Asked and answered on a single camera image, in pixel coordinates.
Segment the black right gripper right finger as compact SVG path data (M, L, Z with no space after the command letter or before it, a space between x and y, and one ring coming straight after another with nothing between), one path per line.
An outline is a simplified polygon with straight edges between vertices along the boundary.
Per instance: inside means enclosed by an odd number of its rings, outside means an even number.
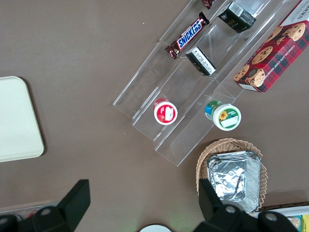
M205 221L196 232L295 232L295 226L282 214L266 211L257 218L238 207L223 204L207 179L199 180L199 205Z

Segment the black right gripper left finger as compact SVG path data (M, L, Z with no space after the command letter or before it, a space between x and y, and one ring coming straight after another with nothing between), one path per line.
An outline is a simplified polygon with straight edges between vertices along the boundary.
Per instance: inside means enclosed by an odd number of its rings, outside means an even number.
M90 206L88 179L80 179L56 206L46 206L18 221L14 215L0 217L2 232L73 232Z

